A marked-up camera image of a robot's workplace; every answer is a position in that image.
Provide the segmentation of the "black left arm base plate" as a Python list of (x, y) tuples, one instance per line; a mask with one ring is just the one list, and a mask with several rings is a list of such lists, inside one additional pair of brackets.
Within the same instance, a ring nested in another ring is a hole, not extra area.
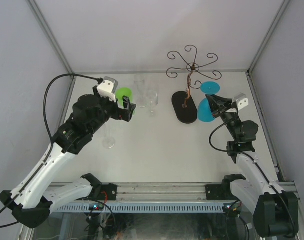
[(116, 184), (100, 184), (92, 189), (88, 197), (101, 202), (115, 201), (117, 198), (117, 190), (118, 186)]

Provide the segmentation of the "green plastic wine glass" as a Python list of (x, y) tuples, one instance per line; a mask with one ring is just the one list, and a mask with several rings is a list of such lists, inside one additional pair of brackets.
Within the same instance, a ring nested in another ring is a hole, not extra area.
[(133, 103), (133, 92), (128, 87), (122, 87), (116, 91), (116, 112), (122, 118), (131, 119), (134, 115), (137, 105)]

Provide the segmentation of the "blue plastic wine glass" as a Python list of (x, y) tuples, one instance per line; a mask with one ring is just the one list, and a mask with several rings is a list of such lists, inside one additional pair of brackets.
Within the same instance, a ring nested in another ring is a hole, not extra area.
[[(200, 90), (205, 95), (215, 95), (220, 91), (220, 89), (220, 85), (214, 81), (204, 82), (200, 87)], [(198, 106), (197, 119), (205, 123), (210, 123), (215, 120), (212, 116), (210, 104), (207, 98), (204, 98)]]

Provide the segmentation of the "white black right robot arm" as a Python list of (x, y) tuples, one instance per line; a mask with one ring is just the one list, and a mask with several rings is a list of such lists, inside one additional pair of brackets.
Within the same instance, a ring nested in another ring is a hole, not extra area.
[(284, 236), (294, 238), (299, 232), (299, 204), (293, 192), (287, 192), (270, 175), (254, 149), (259, 125), (252, 120), (242, 121), (240, 110), (249, 105), (244, 94), (224, 98), (215, 94), (205, 96), (211, 116), (221, 118), (233, 140), (223, 152), (231, 157), (242, 171), (242, 178), (221, 187), (229, 200), (235, 197), (251, 212), (253, 225), (262, 238)]

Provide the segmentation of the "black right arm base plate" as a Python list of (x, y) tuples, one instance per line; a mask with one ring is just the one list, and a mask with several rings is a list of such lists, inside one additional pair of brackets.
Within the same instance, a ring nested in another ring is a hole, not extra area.
[(207, 184), (205, 185), (206, 199), (208, 201), (233, 200), (234, 196), (230, 190), (223, 184)]

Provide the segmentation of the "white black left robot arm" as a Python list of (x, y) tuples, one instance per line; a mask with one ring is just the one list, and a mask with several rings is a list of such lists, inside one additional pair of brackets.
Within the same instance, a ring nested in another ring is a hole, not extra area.
[(93, 174), (84, 174), (77, 181), (49, 190), (57, 174), (92, 141), (94, 134), (109, 120), (129, 122), (136, 109), (130, 98), (123, 96), (118, 106), (114, 93), (103, 93), (98, 87), (92, 94), (79, 97), (72, 114), (52, 137), (47, 153), (29, 175), (13, 190), (0, 193), (0, 201), (12, 216), (30, 229), (46, 221), (52, 212), (78, 199), (96, 200), (102, 193), (102, 182)]

